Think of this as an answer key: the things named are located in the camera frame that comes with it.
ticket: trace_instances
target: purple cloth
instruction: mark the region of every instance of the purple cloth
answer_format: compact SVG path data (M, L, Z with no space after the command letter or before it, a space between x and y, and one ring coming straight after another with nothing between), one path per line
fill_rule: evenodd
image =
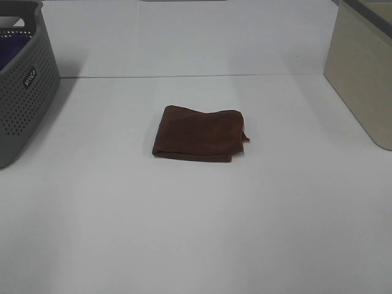
M2 70L8 62L23 49L29 40L29 36L20 34L15 34L7 38L0 38L0 70Z

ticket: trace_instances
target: storage box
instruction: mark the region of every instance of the storage box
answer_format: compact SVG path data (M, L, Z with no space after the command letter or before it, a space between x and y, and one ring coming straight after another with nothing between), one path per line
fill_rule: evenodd
M0 70L0 168L10 164L37 129L56 94L60 77L41 13L42 3L0 1L0 16L18 16L24 27L0 28L29 42Z
M325 76L373 141L392 150L392 4L342 0Z

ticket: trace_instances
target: laundry basket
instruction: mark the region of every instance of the laundry basket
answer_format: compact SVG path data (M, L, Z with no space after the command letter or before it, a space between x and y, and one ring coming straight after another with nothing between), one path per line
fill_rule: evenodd
M13 162L48 110L59 72L40 0L0 0L0 17L20 17L24 27L0 28L0 38L30 38L0 70L0 168Z

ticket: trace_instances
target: towel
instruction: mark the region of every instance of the towel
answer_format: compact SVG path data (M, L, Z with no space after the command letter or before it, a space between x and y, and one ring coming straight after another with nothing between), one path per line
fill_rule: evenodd
M29 42L30 37L14 34L11 37L0 38L0 70L5 66L23 49Z
M166 107L159 124L153 155L169 159L230 162L243 152L244 118L236 110L202 113Z

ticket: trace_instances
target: basket label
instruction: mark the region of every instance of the basket label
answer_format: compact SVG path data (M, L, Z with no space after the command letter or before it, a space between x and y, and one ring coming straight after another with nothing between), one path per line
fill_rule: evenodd
M27 74L27 76L23 80L23 86L24 86L25 89L28 89L31 86L32 81L34 81L36 76L37 76L37 71L36 71L36 69L33 66L31 68L30 72Z

